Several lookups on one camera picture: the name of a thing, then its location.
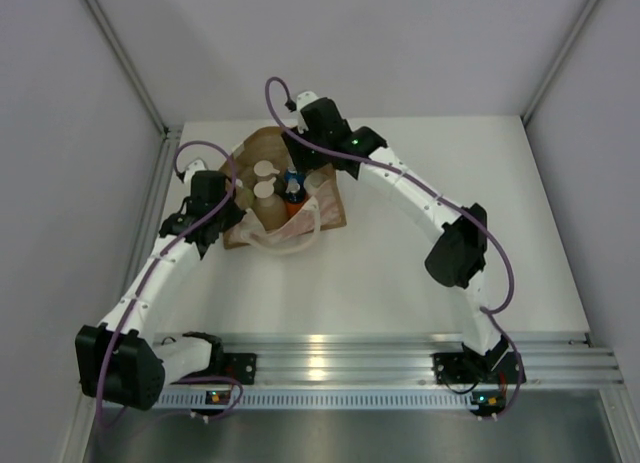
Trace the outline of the burlap canvas tote bag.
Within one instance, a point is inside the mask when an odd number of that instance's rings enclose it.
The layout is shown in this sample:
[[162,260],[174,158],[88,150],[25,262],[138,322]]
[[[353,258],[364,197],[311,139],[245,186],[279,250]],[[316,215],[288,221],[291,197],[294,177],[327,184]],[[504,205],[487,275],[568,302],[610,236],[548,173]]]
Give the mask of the burlap canvas tote bag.
[[[220,170],[230,175],[231,170],[235,169],[236,180],[241,179],[253,191],[257,184],[253,166],[260,160],[271,161],[284,179],[290,158],[279,128],[262,127],[250,134],[233,148],[233,163],[223,164]],[[330,180],[316,195],[307,194],[303,207],[284,226],[267,232],[251,207],[245,211],[240,223],[224,233],[224,248],[231,250],[251,246],[266,253],[291,254],[313,245],[322,231],[344,227],[347,224],[346,213],[337,184],[336,170],[325,165],[315,171],[325,173]]]

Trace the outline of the white round cap bottle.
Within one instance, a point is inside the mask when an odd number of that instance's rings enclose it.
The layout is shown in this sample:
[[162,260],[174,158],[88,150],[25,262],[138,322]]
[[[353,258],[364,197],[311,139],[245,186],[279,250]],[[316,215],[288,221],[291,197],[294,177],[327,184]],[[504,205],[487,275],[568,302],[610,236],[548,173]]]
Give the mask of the white round cap bottle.
[[330,180],[330,177],[321,171],[314,171],[308,174],[304,180],[304,188],[308,195],[314,196],[320,188]]

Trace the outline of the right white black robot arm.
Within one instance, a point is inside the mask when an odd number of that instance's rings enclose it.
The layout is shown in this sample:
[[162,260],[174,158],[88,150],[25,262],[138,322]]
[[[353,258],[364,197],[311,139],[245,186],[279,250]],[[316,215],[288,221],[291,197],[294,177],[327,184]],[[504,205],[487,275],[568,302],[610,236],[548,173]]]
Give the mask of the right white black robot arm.
[[509,342],[490,319],[485,292],[487,212],[479,204],[461,207],[431,189],[411,171],[373,129],[352,129],[335,102],[306,91],[288,98],[296,116],[282,138],[294,166],[309,172],[330,164],[376,189],[427,235],[432,246],[424,261],[429,276],[457,292],[462,349],[453,366],[437,373],[446,384],[489,382],[508,356]]

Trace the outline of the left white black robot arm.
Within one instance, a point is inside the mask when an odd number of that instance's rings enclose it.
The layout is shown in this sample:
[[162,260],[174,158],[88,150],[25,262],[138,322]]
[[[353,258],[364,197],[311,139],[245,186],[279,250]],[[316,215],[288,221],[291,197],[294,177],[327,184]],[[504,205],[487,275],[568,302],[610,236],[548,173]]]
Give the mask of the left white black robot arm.
[[160,323],[179,308],[181,284],[221,234],[245,215],[224,173],[196,171],[189,185],[189,195],[161,224],[129,289],[98,325],[83,326],[75,338],[86,396],[148,410],[169,384],[197,377],[212,383],[225,373],[222,341],[216,336],[191,331],[167,345],[154,343]]

